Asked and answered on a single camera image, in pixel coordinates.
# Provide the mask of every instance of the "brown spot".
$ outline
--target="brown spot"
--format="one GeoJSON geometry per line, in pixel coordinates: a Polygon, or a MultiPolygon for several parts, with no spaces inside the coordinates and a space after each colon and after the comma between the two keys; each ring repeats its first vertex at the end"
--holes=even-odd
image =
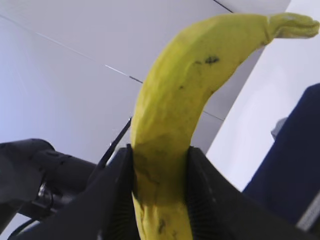
{"type": "Polygon", "coordinates": [[[178,233],[176,232],[176,231],[173,231],[173,233],[172,233],[172,237],[173,237],[173,239],[177,239],[177,235],[178,235],[178,233]]]}
{"type": "Polygon", "coordinates": [[[219,58],[217,57],[217,56],[210,56],[210,57],[208,57],[206,60],[205,60],[205,63],[206,64],[209,64],[209,65],[212,65],[212,64],[214,64],[214,63],[217,63],[217,62],[219,62],[219,58]]]}
{"type": "Polygon", "coordinates": [[[158,234],[161,234],[166,227],[166,222],[163,219],[159,220],[158,234]]]}

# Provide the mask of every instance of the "cable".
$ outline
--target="cable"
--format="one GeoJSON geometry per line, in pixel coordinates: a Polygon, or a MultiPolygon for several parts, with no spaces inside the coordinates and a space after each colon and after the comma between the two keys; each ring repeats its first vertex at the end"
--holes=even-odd
{"type": "Polygon", "coordinates": [[[36,220],[35,219],[29,219],[28,221],[26,221],[25,223],[21,224],[20,226],[18,226],[8,237],[7,240],[12,240],[14,237],[16,237],[19,233],[21,233],[26,227],[28,227],[29,225],[33,224],[36,220]]]}
{"type": "Polygon", "coordinates": [[[131,125],[131,119],[132,117],[129,118],[129,121],[126,123],[126,125],[124,126],[124,128],[121,130],[121,132],[118,134],[118,136],[115,138],[115,140],[110,144],[110,147],[107,149],[107,151],[105,152],[105,154],[102,156],[101,160],[98,162],[98,164],[96,165],[95,169],[93,170],[93,172],[91,173],[88,181],[87,181],[87,185],[89,185],[90,183],[93,182],[94,179],[96,179],[97,175],[100,173],[100,171],[102,169],[105,168],[107,161],[110,159],[110,157],[112,156],[112,154],[114,153],[116,146],[118,145],[118,143],[121,141],[121,139],[123,138],[123,136],[126,134],[126,132],[128,131],[128,129],[130,128],[131,125]]]}
{"type": "Polygon", "coordinates": [[[233,13],[229,8],[227,8],[225,5],[222,5],[222,3],[218,2],[217,0],[213,0],[215,3],[219,4],[221,7],[223,7],[225,10],[229,11],[230,13],[233,13]]]}

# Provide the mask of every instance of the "dark blue fabric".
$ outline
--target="dark blue fabric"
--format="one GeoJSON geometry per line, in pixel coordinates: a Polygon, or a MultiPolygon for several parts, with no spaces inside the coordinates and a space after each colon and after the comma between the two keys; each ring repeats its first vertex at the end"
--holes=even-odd
{"type": "Polygon", "coordinates": [[[320,190],[320,84],[306,89],[243,193],[296,224],[320,190]]]}

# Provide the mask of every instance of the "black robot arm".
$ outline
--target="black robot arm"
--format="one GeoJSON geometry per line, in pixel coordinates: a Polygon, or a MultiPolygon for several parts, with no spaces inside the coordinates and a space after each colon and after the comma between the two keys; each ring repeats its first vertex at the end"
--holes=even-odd
{"type": "Polygon", "coordinates": [[[17,213],[42,221],[74,200],[103,170],[130,124],[131,118],[97,165],[42,139],[1,143],[0,234],[17,213]]]}

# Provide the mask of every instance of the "banana peel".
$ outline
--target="banana peel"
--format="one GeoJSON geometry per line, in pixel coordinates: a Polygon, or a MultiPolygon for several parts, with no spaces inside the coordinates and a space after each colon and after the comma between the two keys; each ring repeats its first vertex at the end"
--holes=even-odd
{"type": "Polygon", "coordinates": [[[182,30],[153,64],[131,124],[133,204],[141,240],[192,240],[186,207],[187,152],[210,96],[274,38],[312,38],[306,15],[223,14],[182,30]]]}

